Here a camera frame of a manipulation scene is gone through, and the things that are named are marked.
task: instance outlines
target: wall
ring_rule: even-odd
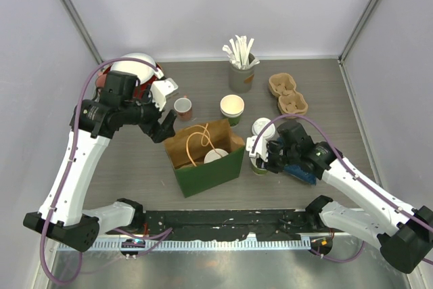
[[[381,0],[346,61],[384,185],[430,208],[432,49],[432,0]],[[422,269],[433,274],[428,265]]]
[[[103,58],[225,57],[235,34],[260,56],[340,55],[368,0],[72,0]]]
[[[0,279],[29,289],[40,236],[22,220],[48,194],[95,62],[59,0],[0,0],[0,9]]]

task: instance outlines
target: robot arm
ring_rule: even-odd
[[[168,112],[162,124],[158,119],[162,116],[167,99],[176,93],[176,83],[172,79],[155,81],[141,100],[133,99],[136,84],[135,75],[109,72],[99,101],[84,100],[81,111],[75,112],[72,117],[71,126],[74,119],[79,118],[75,159],[52,214],[47,237],[80,252],[89,249],[99,234],[117,227],[138,228],[143,225],[142,205],[127,199],[119,199],[102,208],[83,210],[96,165],[114,133],[123,125],[139,125],[155,143],[175,135],[174,111]],[[24,225],[39,233],[68,163],[73,137],[74,132],[71,131],[64,159],[48,197],[38,212],[28,213],[24,218]]]
[[[433,224],[433,212],[423,206],[415,210],[370,180],[350,163],[343,161],[356,173],[353,177],[331,151],[327,142],[314,143],[303,126],[290,120],[277,128],[278,141],[248,138],[246,149],[256,158],[261,168],[280,173],[286,165],[298,165],[305,173],[334,186],[357,203],[364,211],[346,208],[331,198],[320,196],[310,203],[306,212],[317,222],[356,236],[380,250],[383,257],[396,269],[410,273],[433,247],[433,237],[424,228],[395,210],[357,181],[362,178],[379,193],[393,201],[401,209],[429,225]]]

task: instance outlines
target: utensil holder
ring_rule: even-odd
[[[251,63],[255,57],[250,53],[248,61]],[[252,87],[252,79],[254,78],[254,70],[256,66],[249,69],[242,70],[236,68],[229,62],[229,86],[232,91],[236,93],[246,93]]]

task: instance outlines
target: wood grain surface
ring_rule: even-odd
[[[232,93],[228,86],[228,62],[173,62],[162,64],[162,68],[179,85],[180,91],[169,100],[167,108],[172,108],[175,99],[184,95],[193,103],[192,120],[177,120],[176,130],[222,118],[219,102]],[[245,139],[251,136],[251,126],[257,118],[280,115],[277,99],[267,86],[269,77],[280,72],[294,77],[297,91],[309,105],[306,115],[323,128],[355,166],[372,178],[337,60],[262,61],[256,67],[252,90],[241,94],[245,110],[234,132]],[[306,123],[303,125],[315,141],[321,140],[316,130]],[[256,176],[245,154],[238,179],[185,199],[164,146],[153,144],[139,127],[127,126],[115,134],[99,161],[85,208],[105,206],[118,198],[138,201],[148,210],[304,208],[320,194],[349,207],[355,206],[324,182],[311,186],[285,174]]]

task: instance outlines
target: green container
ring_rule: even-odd
[[[205,155],[212,149],[210,145],[202,146],[202,136],[191,136],[188,148],[197,166],[194,166],[186,154],[186,139],[203,128],[193,126],[182,129],[164,142],[168,157],[171,160],[177,183],[187,198],[212,187],[239,177],[244,159],[245,142],[233,133],[227,119],[208,123],[207,130],[215,148],[224,149],[229,154],[220,159],[203,164]]]

